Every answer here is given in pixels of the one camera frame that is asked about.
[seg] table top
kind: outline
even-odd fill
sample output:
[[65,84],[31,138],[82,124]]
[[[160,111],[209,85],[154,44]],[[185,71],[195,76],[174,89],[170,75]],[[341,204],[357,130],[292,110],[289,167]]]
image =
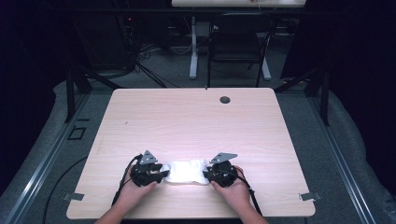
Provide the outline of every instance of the table top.
[[304,7],[306,0],[172,0],[173,7]]
[[[228,104],[219,99],[230,98]],[[244,169],[265,217],[315,213],[275,93],[266,88],[121,89],[113,92],[75,193],[69,218],[99,218],[123,172],[149,150],[158,163],[205,159],[219,152]],[[159,184],[126,218],[236,217],[210,185]]]

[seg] dark background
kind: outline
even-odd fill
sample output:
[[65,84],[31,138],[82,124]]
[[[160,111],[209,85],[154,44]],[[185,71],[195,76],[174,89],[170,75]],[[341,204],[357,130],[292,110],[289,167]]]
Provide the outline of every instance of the dark background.
[[[396,194],[396,111],[392,106],[396,99],[395,4],[390,0],[309,0],[306,8],[348,8],[353,13],[348,21],[302,19],[282,77],[301,76],[321,66],[330,53],[331,90],[359,127],[367,161],[381,183]],[[3,193],[49,117],[55,100],[52,89],[64,81],[68,68],[70,58],[65,53],[88,67],[96,63],[118,68],[129,61],[120,36],[113,34],[116,22],[102,27],[100,22],[95,24],[95,29],[100,27],[113,35],[99,38],[100,47],[94,48],[114,49],[113,55],[119,55],[101,63],[84,49],[84,40],[78,37],[78,32],[90,31],[87,24],[76,30],[68,20],[61,20],[62,28],[56,26],[57,21],[42,14],[34,1],[3,1],[0,10]]]

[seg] white cloth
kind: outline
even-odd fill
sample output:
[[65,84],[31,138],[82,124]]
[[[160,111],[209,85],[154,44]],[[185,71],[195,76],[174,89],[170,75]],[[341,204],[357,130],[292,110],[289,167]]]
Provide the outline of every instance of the white cloth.
[[161,172],[166,170],[169,170],[169,175],[164,178],[167,182],[181,184],[196,182],[202,185],[209,183],[202,173],[203,170],[207,170],[205,160],[170,161],[161,168]]

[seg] chair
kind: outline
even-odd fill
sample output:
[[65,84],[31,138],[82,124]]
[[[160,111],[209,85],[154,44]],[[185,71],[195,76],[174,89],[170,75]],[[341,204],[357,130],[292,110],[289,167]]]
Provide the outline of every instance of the chair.
[[[212,62],[259,64],[256,87],[262,76],[262,64],[271,34],[276,26],[271,17],[259,12],[224,13],[209,26],[207,87],[210,87]],[[264,38],[258,34],[265,33]]]

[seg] black device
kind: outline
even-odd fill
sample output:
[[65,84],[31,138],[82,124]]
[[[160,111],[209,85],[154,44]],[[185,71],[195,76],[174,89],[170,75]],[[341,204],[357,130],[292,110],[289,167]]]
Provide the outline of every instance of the black device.
[[229,160],[237,156],[236,154],[220,152],[210,161],[213,166],[208,166],[206,167],[207,171],[203,171],[204,177],[209,181],[216,181],[223,188],[231,186],[237,178],[237,172]]
[[[130,179],[125,182],[125,177],[128,174],[128,170],[130,169],[132,163],[136,161],[134,168],[131,170]],[[156,181],[157,183],[161,183],[164,177],[169,175],[169,171],[160,172],[163,167],[160,163],[155,163],[158,160],[148,151],[142,155],[135,156],[133,160],[131,160],[128,166],[125,168],[124,175],[122,180],[120,181],[119,190],[117,190],[116,195],[114,196],[113,205],[120,196],[120,192],[122,187],[130,180],[134,181],[134,183],[138,187],[147,186],[150,183]]]

